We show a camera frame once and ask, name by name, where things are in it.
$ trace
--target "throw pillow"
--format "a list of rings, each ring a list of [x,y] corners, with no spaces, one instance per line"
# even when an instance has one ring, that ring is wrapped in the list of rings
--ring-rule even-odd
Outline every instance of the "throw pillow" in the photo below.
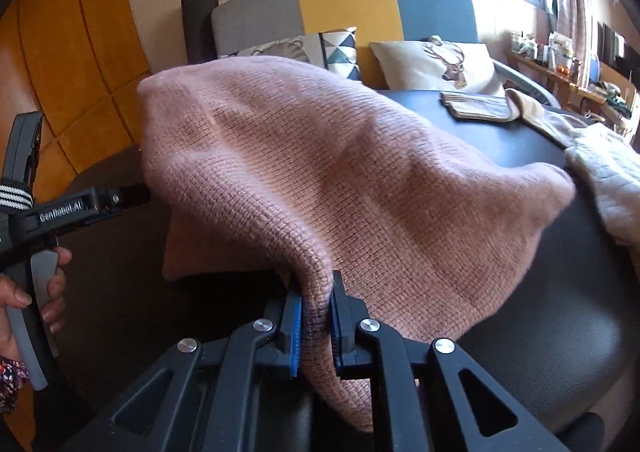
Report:
[[[443,47],[434,47],[430,44],[431,54],[425,50],[425,44],[425,42],[411,40],[369,44],[380,62],[390,90],[430,89],[504,96],[504,88],[484,44],[455,43],[464,54],[463,75],[466,86],[463,88],[457,88],[454,80],[443,78],[447,67],[439,57],[451,63],[457,62],[460,58],[447,48],[447,43]]]
[[[356,63],[356,28],[310,33],[242,49],[228,57],[272,55],[293,58],[347,78],[360,80]]]

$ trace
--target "metal screw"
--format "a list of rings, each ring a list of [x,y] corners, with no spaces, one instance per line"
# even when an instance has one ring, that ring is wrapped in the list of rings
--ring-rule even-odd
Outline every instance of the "metal screw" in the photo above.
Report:
[[[360,321],[360,329],[366,331],[367,333],[374,333],[375,331],[380,329],[380,322],[373,318],[365,318]]]
[[[178,342],[178,351],[181,353],[193,353],[198,348],[198,343],[193,338],[183,338]]]
[[[258,318],[258,320],[254,322],[254,329],[260,331],[260,333],[266,333],[273,329],[273,322],[268,318]]]
[[[436,340],[435,347],[437,352],[448,355],[454,351],[456,345],[448,338],[439,338]]]

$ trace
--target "striped strap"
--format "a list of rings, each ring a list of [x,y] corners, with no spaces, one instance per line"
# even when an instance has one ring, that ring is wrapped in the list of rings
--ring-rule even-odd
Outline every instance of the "striped strap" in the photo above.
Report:
[[[0,206],[28,210],[33,207],[33,198],[21,188],[0,185]]]

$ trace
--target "pink knit blanket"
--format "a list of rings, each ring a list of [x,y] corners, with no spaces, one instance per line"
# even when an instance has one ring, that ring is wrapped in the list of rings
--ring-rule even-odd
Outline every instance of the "pink knit blanket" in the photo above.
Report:
[[[371,428],[368,384],[335,375],[332,270],[403,336],[457,339],[503,304],[574,195],[557,167],[498,167],[310,64],[228,58],[164,71],[138,93],[145,178],[174,212],[165,277],[294,273],[303,371],[358,428]]]

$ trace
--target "black table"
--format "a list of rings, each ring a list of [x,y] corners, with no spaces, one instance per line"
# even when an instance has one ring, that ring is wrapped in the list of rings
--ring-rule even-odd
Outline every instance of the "black table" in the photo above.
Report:
[[[498,165],[565,168],[563,150],[520,121],[458,120],[435,91],[384,94]],[[591,191],[573,177],[576,197],[544,231],[522,283],[460,339],[554,432],[593,406],[640,350],[640,286],[628,251],[606,233]]]

